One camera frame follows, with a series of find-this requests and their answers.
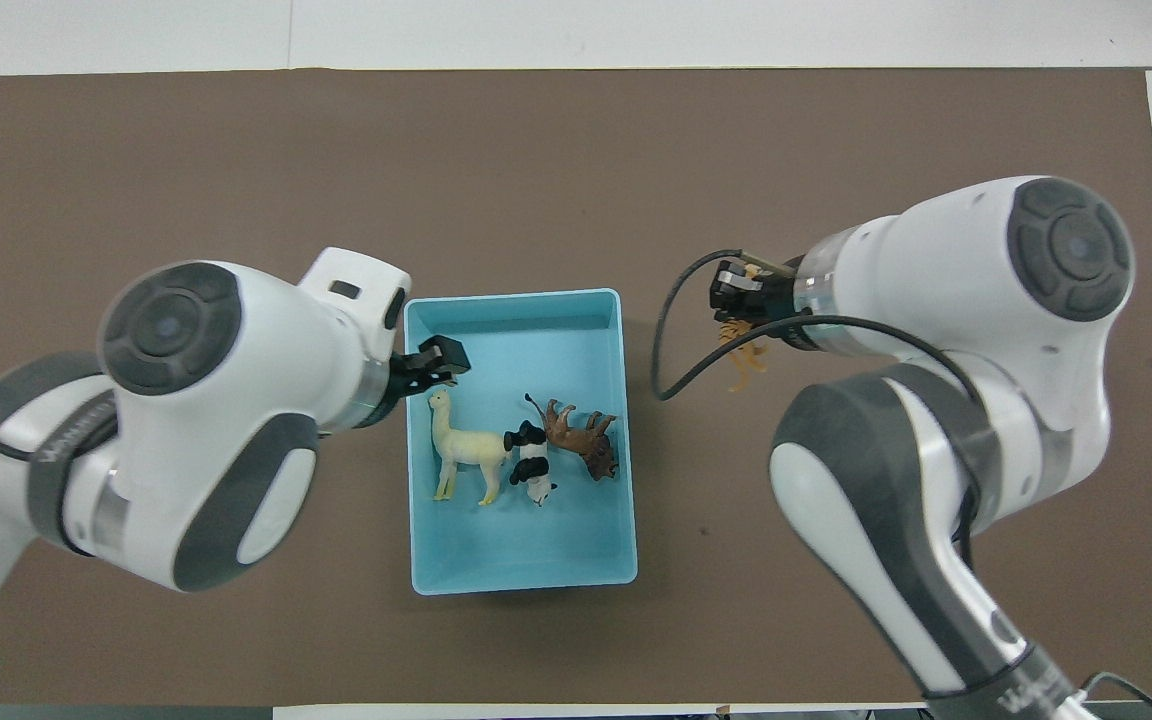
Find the brown table surface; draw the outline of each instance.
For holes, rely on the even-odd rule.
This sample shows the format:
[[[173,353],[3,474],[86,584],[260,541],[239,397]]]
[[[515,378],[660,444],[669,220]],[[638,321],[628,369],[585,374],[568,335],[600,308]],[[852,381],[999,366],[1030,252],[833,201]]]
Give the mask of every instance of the brown table surface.
[[[419,597],[402,410],[324,447],[291,536],[179,594],[36,543],[0,592],[0,702],[901,702],[914,683],[773,502],[805,384],[873,361],[770,353],[649,391],[660,301],[719,247],[791,258],[953,188],[1049,173],[1108,197],[1139,275],[1108,348],[1114,439],[977,566],[1071,679],[1152,692],[1152,141],[1138,71],[235,71],[0,78],[0,373],[89,348],[156,266],[296,281],[321,247],[415,296],[613,287],[626,313],[641,573]],[[666,373],[713,347],[698,279]]]

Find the toy panda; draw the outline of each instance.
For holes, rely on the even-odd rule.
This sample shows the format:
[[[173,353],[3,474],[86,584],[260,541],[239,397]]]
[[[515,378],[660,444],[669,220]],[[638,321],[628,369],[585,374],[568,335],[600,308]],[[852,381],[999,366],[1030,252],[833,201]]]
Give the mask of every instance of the toy panda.
[[[503,447],[506,450],[518,448],[518,464],[509,473],[509,484],[516,486],[525,482],[526,497],[536,502],[536,507],[544,506],[550,491],[558,488],[556,484],[550,483],[550,442],[545,439],[545,430],[523,420],[518,432],[503,433]]]

